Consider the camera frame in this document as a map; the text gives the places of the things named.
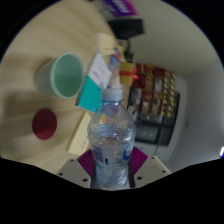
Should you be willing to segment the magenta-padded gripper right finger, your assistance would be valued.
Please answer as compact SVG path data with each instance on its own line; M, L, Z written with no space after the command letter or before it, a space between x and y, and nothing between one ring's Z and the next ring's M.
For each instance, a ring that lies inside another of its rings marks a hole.
M138 148L133 148L129 162L131 188L144 187L170 174L168 168L156 156L147 156Z

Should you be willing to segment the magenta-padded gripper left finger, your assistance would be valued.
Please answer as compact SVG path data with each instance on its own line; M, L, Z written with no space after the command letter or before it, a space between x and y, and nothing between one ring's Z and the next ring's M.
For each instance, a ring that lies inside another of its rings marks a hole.
M90 188L94 175L94 158L91 150L87 150L77 159L69 159L57 175L80 187Z

